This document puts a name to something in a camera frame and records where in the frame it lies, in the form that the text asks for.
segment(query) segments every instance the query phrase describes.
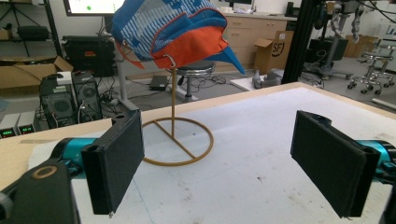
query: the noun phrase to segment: monitor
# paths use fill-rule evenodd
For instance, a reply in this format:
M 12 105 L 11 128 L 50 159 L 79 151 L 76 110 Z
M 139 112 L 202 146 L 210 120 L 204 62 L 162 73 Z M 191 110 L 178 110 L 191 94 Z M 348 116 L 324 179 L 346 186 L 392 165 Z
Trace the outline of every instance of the monitor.
M 67 16 L 109 16 L 119 9 L 124 0 L 64 0 Z
M 251 5 L 252 0 L 225 0 L 225 2 L 229 2 L 230 7 L 233 7 L 234 3 Z

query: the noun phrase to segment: circular wire base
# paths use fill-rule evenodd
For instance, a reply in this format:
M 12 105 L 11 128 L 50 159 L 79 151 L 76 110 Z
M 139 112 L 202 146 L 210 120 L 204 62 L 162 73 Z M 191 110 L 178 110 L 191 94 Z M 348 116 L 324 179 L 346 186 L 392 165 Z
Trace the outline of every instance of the circular wire base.
M 210 132 L 210 130 L 204 124 L 202 124 L 198 121 L 195 121 L 193 119 L 185 119 L 185 118 L 174 118 L 174 119 L 193 123 L 193 124 L 198 125 L 202 129 L 204 129 L 210 138 L 210 144 L 209 144 L 209 147 L 207 148 L 207 150 L 199 156 L 193 155 L 187 148 L 185 148 L 179 141 L 177 141 L 177 139 L 174 136 L 172 136 L 172 134 L 170 134 L 168 131 L 166 131 L 165 128 L 163 126 L 161 126 L 161 124 L 159 123 L 159 121 L 172 120 L 172 118 L 155 119 L 155 120 L 144 123 L 143 128 L 149 124 L 156 124 L 166 135 L 168 135 L 168 137 L 170 139 L 172 139 L 182 150 L 184 150 L 191 157 L 191 159 L 187 160 L 187 161 L 155 161 L 155 160 L 145 157 L 145 158 L 143 158 L 143 161 L 146 161 L 146 162 L 154 164 L 154 165 L 160 165 L 160 166 L 182 166 L 182 165 L 188 165 L 188 164 L 194 163 L 196 161 L 199 161 L 200 159 L 205 157 L 210 152 L 215 140 L 214 140 L 212 132 Z

